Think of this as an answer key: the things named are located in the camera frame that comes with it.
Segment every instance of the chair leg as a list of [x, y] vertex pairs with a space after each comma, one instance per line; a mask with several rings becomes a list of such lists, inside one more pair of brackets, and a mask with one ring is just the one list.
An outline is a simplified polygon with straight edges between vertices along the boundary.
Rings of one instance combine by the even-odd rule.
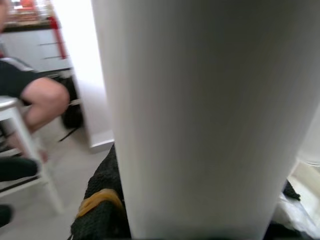
[[13, 116], [12, 117], [13, 125], [16, 129], [18, 136], [20, 137], [21, 143], [23, 144], [28, 155], [32, 159], [38, 161], [39, 165], [41, 166], [39, 175], [46, 184], [46, 188], [49, 192], [50, 200], [54, 206], [54, 209], [59, 214], [63, 213], [64, 208], [63, 208], [63, 204], [59, 198], [57, 189], [56, 189], [55, 185], [53, 184], [51, 178], [49, 177], [47, 169], [44, 166], [42, 159], [33, 144], [33, 140], [30, 136], [28, 129], [26, 128], [26, 125], [21, 117], [19, 110], [16, 107], [11, 108], [10, 110], [12, 111], [11, 113]]

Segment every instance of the kitchen counter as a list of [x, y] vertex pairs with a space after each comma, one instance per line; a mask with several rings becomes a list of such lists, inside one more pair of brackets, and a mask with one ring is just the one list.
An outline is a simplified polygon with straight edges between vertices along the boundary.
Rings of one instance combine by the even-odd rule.
[[25, 32], [51, 29], [50, 21], [30, 21], [21, 23], [7, 24], [3, 33]]

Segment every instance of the white cabinet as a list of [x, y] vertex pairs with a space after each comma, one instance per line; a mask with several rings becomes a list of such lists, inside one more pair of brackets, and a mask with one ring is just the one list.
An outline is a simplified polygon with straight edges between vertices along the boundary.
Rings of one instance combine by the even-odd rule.
[[68, 58], [62, 59], [51, 29], [8, 32], [1, 35], [7, 57], [15, 57], [36, 71], [70, 68]]

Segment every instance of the leg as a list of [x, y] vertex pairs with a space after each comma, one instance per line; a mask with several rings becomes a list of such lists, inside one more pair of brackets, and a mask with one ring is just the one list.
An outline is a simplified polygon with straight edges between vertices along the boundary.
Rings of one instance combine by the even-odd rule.
[[29, 83], [21, 99], [31, 103], [24, 122], [31, 133], [60, 116], [68, 107], [69, 93], [60, 83], [42, 77]]
[[[66, 110], [69, 93], [63, 85], [30, 71], [29, 67], [25, 68], [16, 60], [9, 59], [7, 62], [3, 59], [0, 60], [0, 95], [20, 98], [31, 104], [23, 117], [30, 133], [34, 133]], [[26, 152], [16, 134], [8, 137], [8, 143], [23, 153]]]

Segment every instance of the black shoe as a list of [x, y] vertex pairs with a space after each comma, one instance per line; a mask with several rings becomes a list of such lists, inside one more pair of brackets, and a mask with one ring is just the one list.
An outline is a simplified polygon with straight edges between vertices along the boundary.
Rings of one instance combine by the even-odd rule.
[[0, 182], [32, 177], [38, 173], [35, 161], [24, 157], [0, 157]]
[[0, 228], [11, 222], [13, 209], [8, 205], [0, 205]]

